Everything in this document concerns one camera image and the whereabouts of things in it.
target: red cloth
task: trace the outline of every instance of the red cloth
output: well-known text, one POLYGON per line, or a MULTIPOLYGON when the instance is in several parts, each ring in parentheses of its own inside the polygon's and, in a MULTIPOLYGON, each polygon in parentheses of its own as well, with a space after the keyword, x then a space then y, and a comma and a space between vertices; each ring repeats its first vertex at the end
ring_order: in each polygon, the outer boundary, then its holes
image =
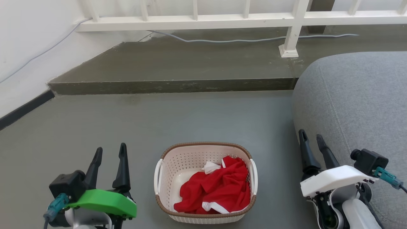
POLYGON ((193 214, 216 214, 215 210, 205 211, 203 202, 215 202, 228 212, 240 211, 250 203, 248 170, 240 158, 224 157, 226 168, 211 174, 197 172, 181 186, 182 201, 174 204, 177 212, 193 214))

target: teal connector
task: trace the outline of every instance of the teal connector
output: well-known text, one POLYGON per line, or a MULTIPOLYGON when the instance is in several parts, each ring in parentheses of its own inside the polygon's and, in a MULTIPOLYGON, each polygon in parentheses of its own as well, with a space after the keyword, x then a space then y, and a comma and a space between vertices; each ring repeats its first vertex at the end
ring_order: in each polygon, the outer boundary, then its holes
POLYGON ((402 181, 397 179, 395 175, 393 175, 393 174, 387 172, 386 170, 384 170, 382 167, 377 167, 374 170, 373 175, 375 177, 378 177, 381 180, 384 180, 385 182, 391 184, 392 187, 395 188, 395 189, 400 189, 400 185, 403 185, 402 181))
POLYGON ((45 220, 52 222, 57 216, 58 212, 61 211, 68 204, 68 202, 69 198, 65 193, 59 194, 55 200, 48 205, 48 209, 43 215, 45 220))

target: white railing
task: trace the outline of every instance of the white railing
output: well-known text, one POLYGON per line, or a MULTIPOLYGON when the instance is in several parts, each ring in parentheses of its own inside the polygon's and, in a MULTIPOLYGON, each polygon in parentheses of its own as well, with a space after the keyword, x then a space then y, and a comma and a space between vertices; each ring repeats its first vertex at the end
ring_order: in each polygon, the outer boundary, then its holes
POLYGON ((289 27, 281 57, 298 57, 295 48, 302 26, 351 24, 407 24, 407 0, 398 10, 358 11, 361 0, 353 0, 348 11, 307 12, 309 0, 295 0, 291 13, 249 13, 246 0, 242 14, 198 15, 198 2, 193 1, 193 15, 149 16, 146 0, 140 0, 141 17, 99 17, 92 0, 85 0, 93 20, 82 23, 77 31, 129 31, 177 29, 227 29, 289 27))

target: brown basket rim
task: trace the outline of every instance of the brown basket rim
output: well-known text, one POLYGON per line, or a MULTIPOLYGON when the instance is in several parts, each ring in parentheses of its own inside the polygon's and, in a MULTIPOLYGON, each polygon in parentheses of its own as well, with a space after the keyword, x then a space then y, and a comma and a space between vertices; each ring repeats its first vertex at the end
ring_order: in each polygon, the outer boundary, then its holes
MULTIPOLYGON (((183 147, 183 146, 194 146, 194 145, 231 146, 231 147, 235 147, 235 148, 242 150, 245 154, 247 154, 249 159, 252 159, 252 156, 250 155, 249 151, 247 151, 247 149, 245 149, 241 145, 234 144, 234 143, 212 142, 212 141, 200 141, 200 142, 188 142, 188 143, 175 144, 173 146, 170 146, 168 149, 166 149, 164 151, 164 153, 161 156, 161 159, 164 159, 164 157, 167 155, 167 153, 175 148, 183 147)), ((235 217, 235 216, 241 216, 243 214, 246 214, 253 207, 254 202, 256 201, 256 195, 252 196, 252 199, 250 200, 249 205, 245 209, 243 209, 242 211, 239 211, 239 212, 233 212, 233 213, 228 213, 228 214, 188 214, 188 213, 182 213, 182 212, 173 212, 164 207, 164 205, 161 203, 159 195, 155 196, 155 200, 157 201, 157 204, 161 208, 161 210, 163 210, 165 213, 167 213, 168 215, 171 215, 171 216, 187 217, 187 218, 226 218, 226 217, 235 217)))

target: basket handle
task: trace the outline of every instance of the basket handle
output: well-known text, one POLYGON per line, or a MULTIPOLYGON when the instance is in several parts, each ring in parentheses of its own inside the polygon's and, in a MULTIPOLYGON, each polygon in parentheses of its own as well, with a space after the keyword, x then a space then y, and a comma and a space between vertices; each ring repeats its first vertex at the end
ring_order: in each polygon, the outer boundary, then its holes
POLYGON ((154 192, 158 195, 161 188, 161 176, 162 176, 162 159, 157 162, 154 171, 154 192))
POLYGON ((251 162, 251 165, 249 166, 250 179, 252 181, 251 190, 252 190, 252 195, 256 195, 257 194, 257 184, 258 184, 257 167, 256 167, 256 163, 254 162, 253 159, 250 159, 250 162, 251 162))

